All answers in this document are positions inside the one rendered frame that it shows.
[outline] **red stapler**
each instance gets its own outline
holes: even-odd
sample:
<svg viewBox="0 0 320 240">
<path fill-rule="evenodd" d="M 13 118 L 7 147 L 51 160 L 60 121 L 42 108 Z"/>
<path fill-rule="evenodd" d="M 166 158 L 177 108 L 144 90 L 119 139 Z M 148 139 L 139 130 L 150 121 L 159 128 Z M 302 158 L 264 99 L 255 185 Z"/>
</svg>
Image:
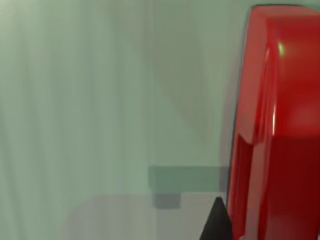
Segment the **red stapler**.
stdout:
<svg viewBox="0 0 320 240">
<path fill-rule="evenodd" d="M 317 240 L 319 229 L 320 11 L 257 5 L 247 26 L 227 207 L 215 201 L 200 240 Z"/>
</svg>

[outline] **black tip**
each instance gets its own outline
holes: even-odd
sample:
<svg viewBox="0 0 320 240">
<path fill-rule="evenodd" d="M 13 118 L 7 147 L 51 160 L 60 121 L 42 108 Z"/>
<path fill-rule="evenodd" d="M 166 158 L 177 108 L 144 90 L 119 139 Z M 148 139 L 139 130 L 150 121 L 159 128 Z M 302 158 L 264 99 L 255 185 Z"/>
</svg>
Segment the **black tip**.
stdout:
<svg viewBox="0 0 320 240">
<path fill-rule="evenodd" d="M 232 223 L 221 197 L 217 197 L 199 240 L 233 240 Z"/>
</svg>

